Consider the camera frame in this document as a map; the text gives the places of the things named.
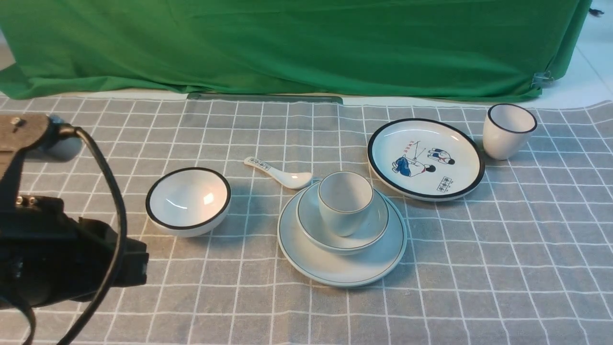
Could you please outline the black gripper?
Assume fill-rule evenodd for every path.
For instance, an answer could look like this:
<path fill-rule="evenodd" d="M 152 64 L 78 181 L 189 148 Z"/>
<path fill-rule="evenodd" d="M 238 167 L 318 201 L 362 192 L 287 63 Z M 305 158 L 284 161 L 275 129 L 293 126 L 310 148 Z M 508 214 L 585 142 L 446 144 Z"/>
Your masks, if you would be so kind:
<path fill-rule="evenodd" d="M 39 308 L 90 301 L 115 252 L 118 233 L 98 219 L 73 219 L 59 198 L 9 205 L 1 196 L 1 292 Z"/>

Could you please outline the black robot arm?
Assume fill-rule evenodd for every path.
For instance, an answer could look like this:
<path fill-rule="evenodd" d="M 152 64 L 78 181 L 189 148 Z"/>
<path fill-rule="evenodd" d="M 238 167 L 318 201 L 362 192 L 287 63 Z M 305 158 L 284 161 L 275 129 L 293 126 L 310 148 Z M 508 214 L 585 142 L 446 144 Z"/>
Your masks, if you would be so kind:
<path fill-rule="evenodd" d="M 107 223 L 74 220 L 60 198 L 19 193 L 26 160 L 69 161 L 79 138 L 61 137 L 45 114 L 1 117 L 1 308 L 33 308 L 93 299 L 109 269 L 118 232 Z"/>

